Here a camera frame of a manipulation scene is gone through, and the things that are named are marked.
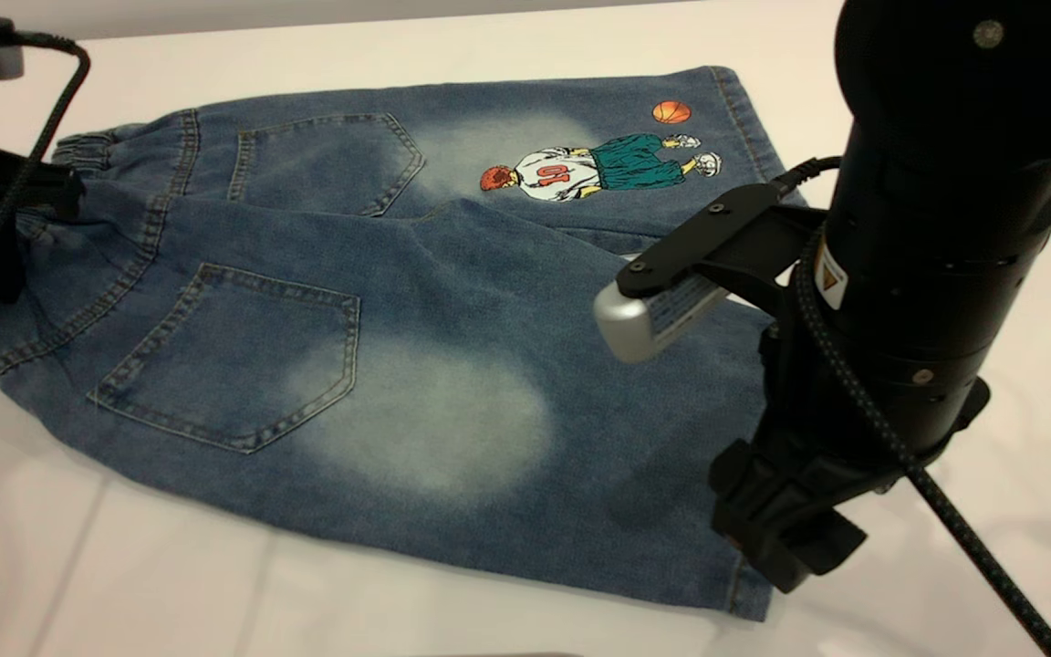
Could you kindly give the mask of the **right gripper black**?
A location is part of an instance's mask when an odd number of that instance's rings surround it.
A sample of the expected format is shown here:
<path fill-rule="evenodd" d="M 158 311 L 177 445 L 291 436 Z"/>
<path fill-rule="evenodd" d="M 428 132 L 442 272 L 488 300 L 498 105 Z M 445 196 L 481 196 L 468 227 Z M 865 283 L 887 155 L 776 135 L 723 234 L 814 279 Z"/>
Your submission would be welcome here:
<path fill-rule="evenodd" d="M 860 386 L 914 461 L 929 465 L 989 401 L 987 349 L 954 360 L 905 360 L 830 331 Z M 904 475 L 812 331 L 798 315 L 762 340 L 766 408 L 754 438 L 714 459 L 713 529 L 772 587 L 788 593 L 843 564 L 865 540 L 838 505 Z"/>

